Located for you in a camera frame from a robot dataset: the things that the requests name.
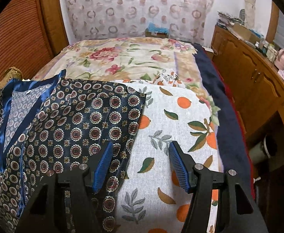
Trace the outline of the pink figurine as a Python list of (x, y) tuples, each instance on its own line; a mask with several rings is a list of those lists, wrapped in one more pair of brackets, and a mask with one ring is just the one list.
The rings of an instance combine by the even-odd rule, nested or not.
[(276, 59), (274, 61), (274, 65), (279, 70), (284, 70), (284, 49), (281, 49), (278, 52), (278, 55), (277, 55), (277, 57), (276, 57)]

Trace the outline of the floral cream bedspread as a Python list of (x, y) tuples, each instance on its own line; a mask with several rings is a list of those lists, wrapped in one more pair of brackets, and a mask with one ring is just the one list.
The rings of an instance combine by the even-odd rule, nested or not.
[(73, 79), (123, 81), (177, 86), (192, 90), (206, 104), (211, 121), (219, 125), (220, 108), (202, 84), (199, 64), (211, 64), (200, 44), (169, 38), (92, 39), (65, 47), (34, 76), (41, 81), (61, 70)]

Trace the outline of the wooden sideboard cabinet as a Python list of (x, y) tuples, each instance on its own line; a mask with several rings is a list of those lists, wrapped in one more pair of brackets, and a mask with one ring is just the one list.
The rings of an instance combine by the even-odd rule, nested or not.
[(253, 144), (272, 130), (284, 153), (284, 81), (274, 65), (228, 30), (215, 26), (211, 42), (213, 62), (231, 90), (246, 142)]

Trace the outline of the circle-patterned sheer curtain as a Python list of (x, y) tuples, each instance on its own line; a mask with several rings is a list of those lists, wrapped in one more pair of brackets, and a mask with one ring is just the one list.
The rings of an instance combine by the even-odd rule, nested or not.
[(205, 21), (214, 0), (65, 0), (77, 41), (141, 37), (149, 24), (169, 37), (204, 43)]

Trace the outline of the navy patterned satin garment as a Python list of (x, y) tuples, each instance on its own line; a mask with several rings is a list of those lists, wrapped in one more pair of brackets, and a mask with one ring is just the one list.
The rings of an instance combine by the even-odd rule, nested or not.
[(0, 89), (0, 226), (14, 232), (46, 173), (71, 171), (112, 143), (104, 184), (92, 202), (103, 232), (116, 226), (116, 193), (146, 101), (121, 83), (67, 79), (13, 79)]

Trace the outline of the cardboard box on sideboard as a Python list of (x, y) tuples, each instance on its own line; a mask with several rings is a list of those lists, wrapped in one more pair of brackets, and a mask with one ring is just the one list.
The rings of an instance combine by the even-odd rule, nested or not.
[(233, 26), (228, 27), (228, 31), (243, 41), (248, 41), (252, 44), (260, 42), (260, 38), (256, 34), (239, 23), (234, 23)]

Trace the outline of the brown louvered wardrobe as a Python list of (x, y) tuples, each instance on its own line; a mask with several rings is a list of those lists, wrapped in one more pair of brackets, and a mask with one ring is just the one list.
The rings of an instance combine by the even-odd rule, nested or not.
[(60, 0), (0, 0), (0, 81), (12, 67), (32, 79), (68, 44)]

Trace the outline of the white orange-print cloth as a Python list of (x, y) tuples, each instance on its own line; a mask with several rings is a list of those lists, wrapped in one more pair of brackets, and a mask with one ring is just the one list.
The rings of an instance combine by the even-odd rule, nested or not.
[(169, 144), (178, 142), (195, 162), (218, 171), (216, 125), (207, 105), (171, 73), (154, 82), (125, 84), (145, 93), (146, 103), (128, 168), (121, 175), (116, 232), (180, 232), (191, 195), (180, 187)]

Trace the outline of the navy blue blanket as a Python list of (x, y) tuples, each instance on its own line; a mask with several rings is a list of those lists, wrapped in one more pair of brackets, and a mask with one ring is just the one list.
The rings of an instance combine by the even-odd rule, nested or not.
[(224, 171), (234, 169), (245, 189), (255, 197), (253, 165), (248, 156), (245, 135), (240, 127), (230, 89), (223, 82), (204, 48), (197, 43), (194, 43), (194, 47), (197, 50), (194, 57), (202, 77), (203, 87), (212, 96), (215, 105), (220, 108), (217, 142)]

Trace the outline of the blue-topped box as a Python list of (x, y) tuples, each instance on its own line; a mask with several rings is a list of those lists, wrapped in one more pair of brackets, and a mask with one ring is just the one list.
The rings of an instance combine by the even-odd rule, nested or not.
[(154, 23), (149, 23), (145, 30), (145, 37), (168, 38), (169, 30)]

